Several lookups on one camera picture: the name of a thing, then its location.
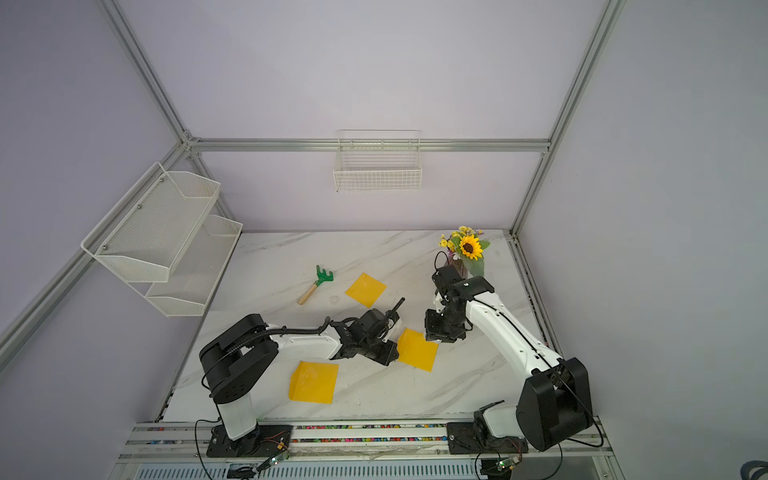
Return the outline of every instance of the white wire basket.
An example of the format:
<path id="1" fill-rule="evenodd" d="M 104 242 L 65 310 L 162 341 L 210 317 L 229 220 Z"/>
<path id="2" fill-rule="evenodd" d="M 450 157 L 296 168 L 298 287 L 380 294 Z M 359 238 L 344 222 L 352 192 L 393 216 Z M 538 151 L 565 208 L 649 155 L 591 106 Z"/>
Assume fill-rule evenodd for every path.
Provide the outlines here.
<path id="1" fill-rule="evenodd" d="M 150 172 L 157 169 L 158 178 L 106 240 L 89 250 L 91 232 L 81 243 L 126 283 L 167 282 L 219 197 L 214 180 L 160 164 Z"/>
<path id="2" fill-rule="evenodd" d="M 419 140 L 339 140 L 333 178 L 338 192 L 421 190 Z"/>
<path id="3" fill-rule="evenodd" d="M 144 298 L 165 316 L 201 316 L 237 243 L 243 224 L 208 215 L 165 283 L 153 283 Z"/>

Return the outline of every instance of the wooden handle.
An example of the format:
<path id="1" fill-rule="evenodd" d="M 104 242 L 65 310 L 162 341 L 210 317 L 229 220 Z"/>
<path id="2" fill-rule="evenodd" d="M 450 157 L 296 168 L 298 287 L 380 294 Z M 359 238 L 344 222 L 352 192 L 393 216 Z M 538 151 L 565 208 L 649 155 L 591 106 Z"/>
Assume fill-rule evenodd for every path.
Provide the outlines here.
<path id="1" fill-rule="evenodd" d="M 314 292 L 315 290 L 317 290 L 317 285 L 313 283 L 310 289 L 307 290 L 306 293 L 304 293 L 304 296 L 299 298 L 299 305 L 303 305 L 304 303 L 306 303 L 306 299 L 308 299 L 310 295 L 312 295 L 312 292 Z"/>

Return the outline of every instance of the yellow flower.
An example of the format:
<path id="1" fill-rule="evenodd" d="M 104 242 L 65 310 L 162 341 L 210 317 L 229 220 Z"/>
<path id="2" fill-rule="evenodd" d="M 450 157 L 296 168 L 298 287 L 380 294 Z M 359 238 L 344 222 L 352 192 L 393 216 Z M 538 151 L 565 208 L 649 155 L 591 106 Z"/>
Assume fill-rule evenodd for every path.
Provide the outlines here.
<path id="1" fill-rule="evenodd" d="M 464 256 L 470 260 L 477 260 L 478 258 L 482 258 L 482 248 L 480 248 L 480 243 L 478 239 L 472 235 L 467 235 L 466 237 L 462 238 L 462 242 L 459 244 L 459 246 L 462 248 L 462 253 Z"/>

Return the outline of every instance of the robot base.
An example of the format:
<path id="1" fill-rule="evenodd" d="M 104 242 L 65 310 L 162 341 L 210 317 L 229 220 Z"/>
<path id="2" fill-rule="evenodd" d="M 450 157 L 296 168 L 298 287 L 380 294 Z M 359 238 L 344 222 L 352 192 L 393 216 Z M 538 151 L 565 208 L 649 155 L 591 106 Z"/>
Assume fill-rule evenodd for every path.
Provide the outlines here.
<path id="1" fill-rule="evenodd" d="M 290 434 L 293 425 L 257 425 L 256 429 L 238 440 L 230 440 L 224 425 L 211 429 L 214 436 L 210 439 L 206 455 L 210 458 L 223 457 L 267 457 L 272 458 L 285 452 L 290 446 Z M 265 442 L 272 439 L 282 442 L 285 447 L 278 449 L 277 443 Z"/>
<path id="2" fill-rule="evenodd" d="M 486 436 L 479 438 L 472 422 L 450 422 L 448 430 L 448 451 L 451 455 L 467 453 L 528 453 L 528 443 L 518 437 L 497 438 Z"/>

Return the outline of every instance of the wire basket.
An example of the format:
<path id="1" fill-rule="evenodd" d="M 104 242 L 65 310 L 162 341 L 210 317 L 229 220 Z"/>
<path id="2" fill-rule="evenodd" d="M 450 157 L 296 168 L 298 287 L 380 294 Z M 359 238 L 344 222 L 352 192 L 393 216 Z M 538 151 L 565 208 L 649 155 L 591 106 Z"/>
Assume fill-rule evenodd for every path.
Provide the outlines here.
<path id="1" fill-rule="evenodd" d="M 421 190 L 419 140 L 339 140 L 333 178 L 338 192 Z"/>
<path id="2" fill-rule="evenodd" d="M 208 215 L 170 279 L 153 283 L 144 297 L 165 316 L 203 315 L 242 229 L 242 223 Z"/>
<path id="3" fill-rule="evenodd" d="M 219 197 L 220 184 L 183 171 L 159 177 L 106 240 L 91 251 L 124 282 L 167 282 Z"/>

